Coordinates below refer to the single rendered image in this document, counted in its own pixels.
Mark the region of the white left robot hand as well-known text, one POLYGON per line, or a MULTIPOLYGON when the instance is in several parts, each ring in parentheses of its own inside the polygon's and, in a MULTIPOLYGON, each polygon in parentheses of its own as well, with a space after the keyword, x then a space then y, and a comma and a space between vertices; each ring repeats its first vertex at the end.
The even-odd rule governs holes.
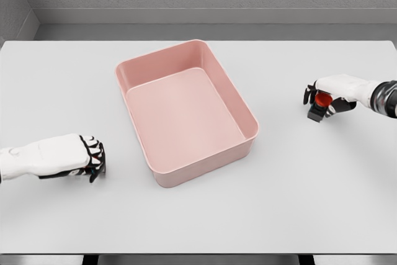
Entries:
POLYGON ((70 133, 35 141, 24 150, 29 173, 39 179, 89 176, 92 183, 106 171, 104 145, 93 136, 70 133))

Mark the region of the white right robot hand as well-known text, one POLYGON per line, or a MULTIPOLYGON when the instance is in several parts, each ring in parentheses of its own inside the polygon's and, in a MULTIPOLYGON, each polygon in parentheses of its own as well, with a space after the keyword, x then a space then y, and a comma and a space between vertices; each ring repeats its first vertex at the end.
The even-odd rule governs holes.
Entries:
POLYGON ((328 107, 325 118, 355 109, 359 102, 360 88, 364 80, 345 74, 327 76, 317 79, 312 85, 307 85, 303 97, 303 104, 310 104, 311 91, 322 91, 332 96, 331 105, 328 107))

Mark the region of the red button industrial switch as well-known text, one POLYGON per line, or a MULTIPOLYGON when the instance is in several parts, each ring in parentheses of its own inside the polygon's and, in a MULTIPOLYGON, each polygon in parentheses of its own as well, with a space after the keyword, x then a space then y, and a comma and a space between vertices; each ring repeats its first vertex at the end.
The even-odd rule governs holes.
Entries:
POLYGON ((315 122, 323 120, 328 107, 331 105, 332 96, 322 91, 311 91, 308 118, 315 122))

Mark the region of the pink rectangular plastic basket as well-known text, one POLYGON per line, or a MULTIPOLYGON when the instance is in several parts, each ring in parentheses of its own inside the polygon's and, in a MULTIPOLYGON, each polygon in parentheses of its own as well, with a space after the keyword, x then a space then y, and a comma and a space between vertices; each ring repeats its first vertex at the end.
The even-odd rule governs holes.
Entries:
POLYGON ((123 61, 115 76, 160 186, 178 186, 249 154, 259 123, 206 42, 123 61))

